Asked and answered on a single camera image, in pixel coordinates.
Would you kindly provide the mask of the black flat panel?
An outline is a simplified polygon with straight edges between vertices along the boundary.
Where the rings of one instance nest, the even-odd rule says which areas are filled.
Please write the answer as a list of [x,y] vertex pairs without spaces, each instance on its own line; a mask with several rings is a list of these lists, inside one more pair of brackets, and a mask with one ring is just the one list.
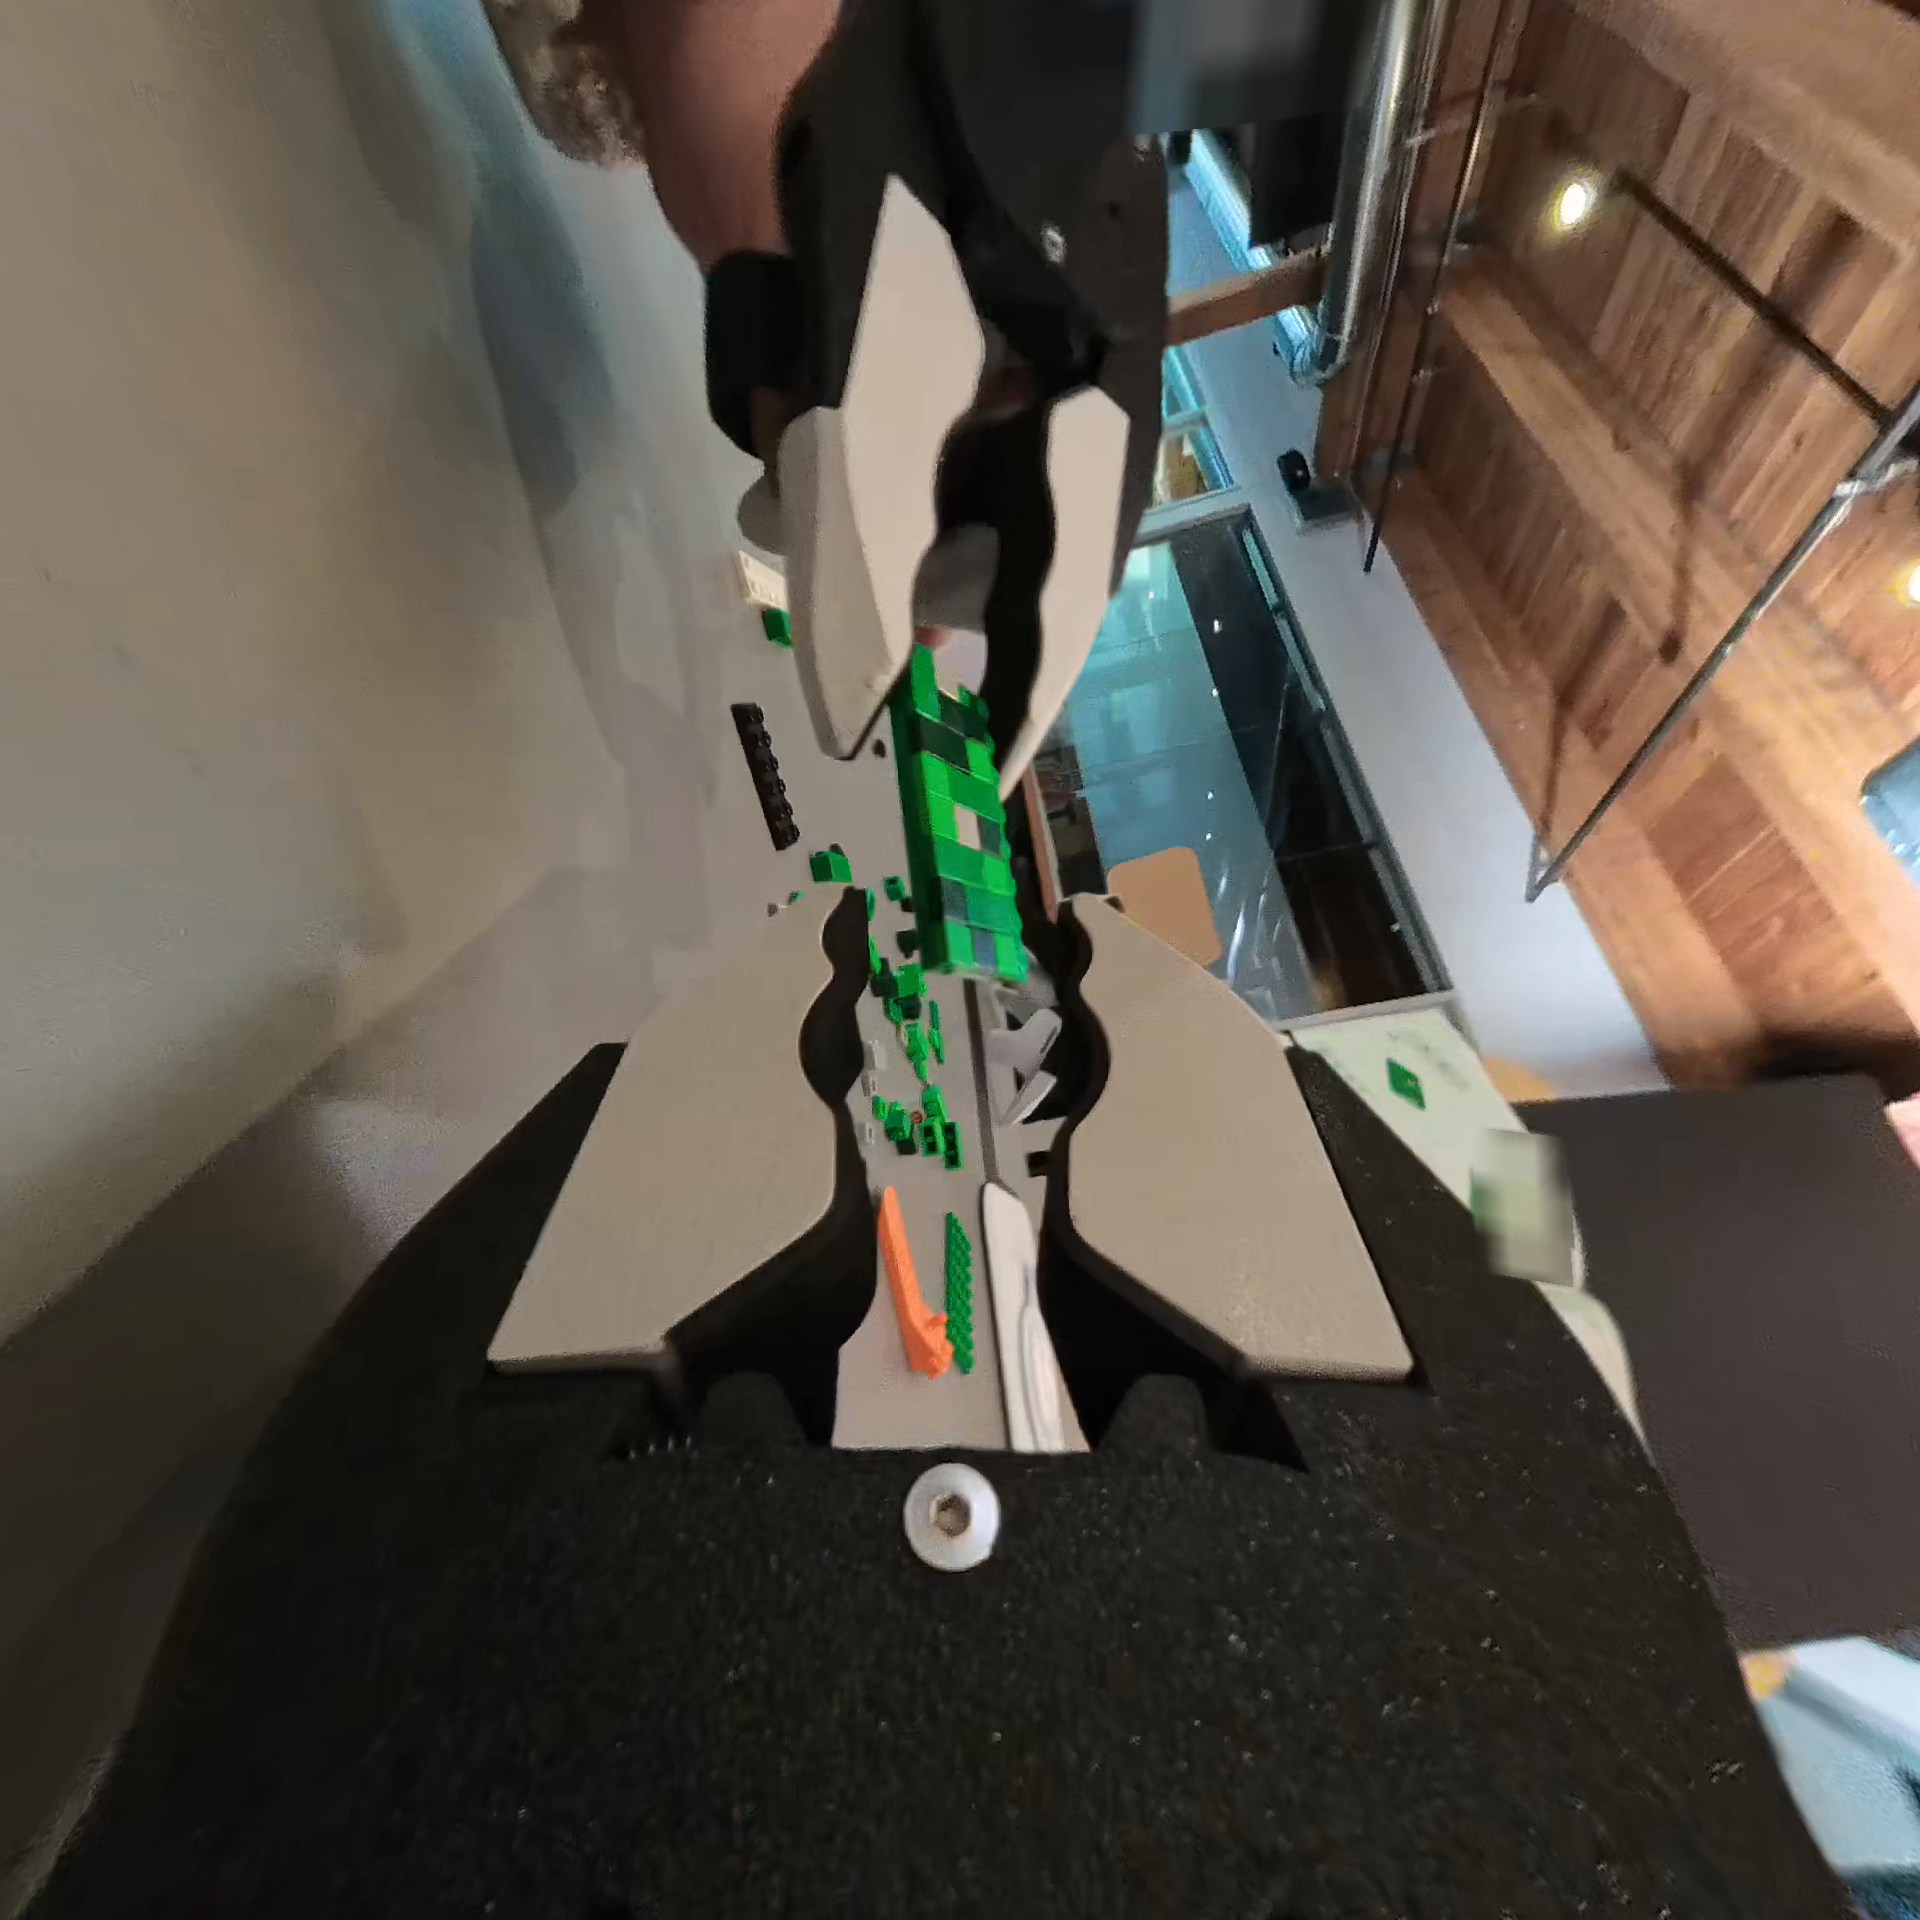
[[1860,1073],[1531,1102],[1737,1646],[1915,1633],[1915,1164]]

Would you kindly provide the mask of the orange brick separator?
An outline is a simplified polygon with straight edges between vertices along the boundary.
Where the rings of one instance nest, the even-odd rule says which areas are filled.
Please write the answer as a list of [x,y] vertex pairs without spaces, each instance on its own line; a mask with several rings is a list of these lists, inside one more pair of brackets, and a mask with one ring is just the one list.
[[903,1230],[898,1190],[881,1190],[874,1210],[877,1262],[898,1315],[901,1353],[914,1375],[942,1378],[952,1367],[948,1312],[931,1309],[916,1281],[916,1264]]

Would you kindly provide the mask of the person's left forearm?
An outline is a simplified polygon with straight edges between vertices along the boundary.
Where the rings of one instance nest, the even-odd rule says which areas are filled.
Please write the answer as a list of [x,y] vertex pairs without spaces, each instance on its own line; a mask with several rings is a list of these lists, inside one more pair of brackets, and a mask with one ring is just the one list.
[[532,128],[561,157],[644,165],[628,4],[482,4]]

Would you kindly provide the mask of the person's left hand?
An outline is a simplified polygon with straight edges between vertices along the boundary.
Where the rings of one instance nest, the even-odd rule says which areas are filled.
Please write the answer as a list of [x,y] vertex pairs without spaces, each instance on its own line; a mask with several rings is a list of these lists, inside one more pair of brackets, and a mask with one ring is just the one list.
[[834,16],[834,4],[628,4],[649,179],[703,271],[783,251],[780,115]]

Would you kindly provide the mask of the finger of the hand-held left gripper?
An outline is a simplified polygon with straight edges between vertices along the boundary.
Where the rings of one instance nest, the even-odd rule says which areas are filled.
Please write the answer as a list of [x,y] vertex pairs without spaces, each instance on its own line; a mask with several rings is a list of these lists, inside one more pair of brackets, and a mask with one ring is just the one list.
[[987,332],[940,220],[886,179],[834,402],[783,429],[776,478],[792,657],[820,748],[850,761],[903,672],[937,540],[937,474]]
[[1130,418],[1109,396],[1081,390],[1009,429],[1015,443],[989,486],[1000,552],[981,613],[1002,799],[1089,657],[1130,542],[1121,525]]

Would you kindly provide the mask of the silver ventilation duct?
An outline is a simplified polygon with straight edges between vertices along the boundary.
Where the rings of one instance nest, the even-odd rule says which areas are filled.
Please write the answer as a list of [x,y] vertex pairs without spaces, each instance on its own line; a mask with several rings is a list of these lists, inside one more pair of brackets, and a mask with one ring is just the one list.
[[1370,4],[1348,93],[1322,291],[1304,375],[1330,385],[1351,359],[1384,287],[1390,228],[1411,189],[1416,130],[1453,4]]

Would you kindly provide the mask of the green lego mosaic assembly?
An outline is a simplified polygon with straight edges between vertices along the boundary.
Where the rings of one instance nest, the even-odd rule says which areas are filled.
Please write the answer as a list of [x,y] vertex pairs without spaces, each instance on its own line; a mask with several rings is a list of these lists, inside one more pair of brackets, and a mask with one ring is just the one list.
[[914,645],[889,720],[921,967],[1025,982],[1027,950],[981,699],[965,687],[948,688],[932,650]]

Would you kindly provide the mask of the lego pieces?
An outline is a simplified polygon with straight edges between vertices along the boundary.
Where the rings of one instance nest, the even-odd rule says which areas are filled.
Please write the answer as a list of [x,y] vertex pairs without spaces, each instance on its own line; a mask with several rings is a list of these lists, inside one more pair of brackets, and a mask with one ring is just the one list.
[[948,1173],[965,1166],[957,1090],[948,1080],[948,1021],[921,967],[921,933],[903,876],[859,882],[851,857],[815,846],[802,857],[812,893],[851,888],[866,915],[866,989],[859,1003],[863,1068],[854,1116],[866,1143],[893,1161],[921,1161]]

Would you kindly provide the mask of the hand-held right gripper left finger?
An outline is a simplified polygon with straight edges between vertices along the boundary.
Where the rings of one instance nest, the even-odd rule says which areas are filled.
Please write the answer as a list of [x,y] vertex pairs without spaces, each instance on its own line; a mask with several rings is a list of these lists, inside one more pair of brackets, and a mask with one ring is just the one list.
[[635,1025],[497,1322],[497,1371],[644,1371],[693,1410],[775,1378],[828,1446],[874,1304],[863,1072],[869,906],[815,886]]

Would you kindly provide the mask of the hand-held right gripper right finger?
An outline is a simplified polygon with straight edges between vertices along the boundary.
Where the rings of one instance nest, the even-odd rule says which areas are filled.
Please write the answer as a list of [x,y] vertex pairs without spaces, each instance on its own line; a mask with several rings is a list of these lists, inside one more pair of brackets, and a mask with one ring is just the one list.
[[1147,1378],[1190,1386],[1228,1446],[1279,1446],[1279,1386],[1413,1386],[1279,1034],[1105,899],[1072,899],[1061,936],[1043,1333],[1085,1439]]

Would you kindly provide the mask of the glass partition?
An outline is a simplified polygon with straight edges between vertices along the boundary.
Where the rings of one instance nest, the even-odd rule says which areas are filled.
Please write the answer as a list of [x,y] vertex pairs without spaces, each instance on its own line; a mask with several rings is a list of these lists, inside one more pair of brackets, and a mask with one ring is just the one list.
[[1445,997],[1453,977],[1247,511],[1139,542],[1038,751],[1064,893],[1190,846],[1259,1018]]

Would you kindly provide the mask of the black long lego plate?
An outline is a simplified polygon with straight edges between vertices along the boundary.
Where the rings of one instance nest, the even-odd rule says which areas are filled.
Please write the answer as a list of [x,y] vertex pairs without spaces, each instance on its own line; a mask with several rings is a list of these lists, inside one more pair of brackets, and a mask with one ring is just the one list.
[[755,797],[758,797],[770,846],[776,851],[787,851],[799,844],[799,825],[795,825],[795,812],[791,802],[791,790],[787,790],[787,781],[780,771],[775,739],[767,731],[763,710],[758,710],[755,703],[732,703],[732,724],[734,724],[744,763],[747,763],[747,776],[755,785]]

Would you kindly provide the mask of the tan chair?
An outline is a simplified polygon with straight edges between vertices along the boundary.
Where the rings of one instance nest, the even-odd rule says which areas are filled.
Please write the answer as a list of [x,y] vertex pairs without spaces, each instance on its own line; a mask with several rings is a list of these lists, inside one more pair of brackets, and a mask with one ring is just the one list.
[[1109,866],[1105,894],[1117,912],[1196,967],[1221,960],[1225,944],[1211,915],[1211,886],[1190,846],[1167,846]]

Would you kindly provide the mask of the white rounded tray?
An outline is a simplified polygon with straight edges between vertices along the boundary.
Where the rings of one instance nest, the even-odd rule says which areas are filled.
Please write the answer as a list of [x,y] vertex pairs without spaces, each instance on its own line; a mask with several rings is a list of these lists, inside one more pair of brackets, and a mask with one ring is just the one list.
[[1002,1392],[1004,1445],[1013,1452],[1087,1452],[1064,1371],[1038,1304],[1038,1230],[1013,1190],[978,1190],[989,1315]]

